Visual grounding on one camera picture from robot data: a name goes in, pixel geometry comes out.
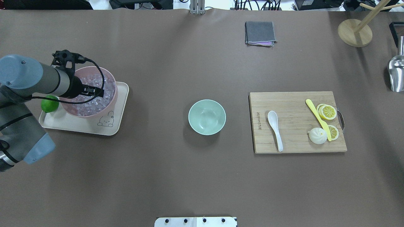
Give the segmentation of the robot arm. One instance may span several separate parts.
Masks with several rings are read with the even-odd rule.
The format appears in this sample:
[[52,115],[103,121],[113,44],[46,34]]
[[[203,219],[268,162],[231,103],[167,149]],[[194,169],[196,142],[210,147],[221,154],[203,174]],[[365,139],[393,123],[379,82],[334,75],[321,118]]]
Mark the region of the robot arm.
[[50,66],[16,54],[1,58],[1,172],[20,161],[32,164],[56,147],[26,106],[26,102],[36,99],[34,93],[66,99],[79,95],[95,99],[104,95],[104,84],[100,87],[84,85],[75,76],[77,63],[93,63],[93,60],[68,50],[56,51],[52,56]]

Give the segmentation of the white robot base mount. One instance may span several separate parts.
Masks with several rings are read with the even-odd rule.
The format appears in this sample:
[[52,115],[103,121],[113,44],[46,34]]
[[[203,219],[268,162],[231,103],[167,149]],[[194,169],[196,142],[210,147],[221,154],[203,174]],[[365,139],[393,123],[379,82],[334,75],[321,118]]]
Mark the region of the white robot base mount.
[[237,227],[236,217],[160,217],[155,227]]

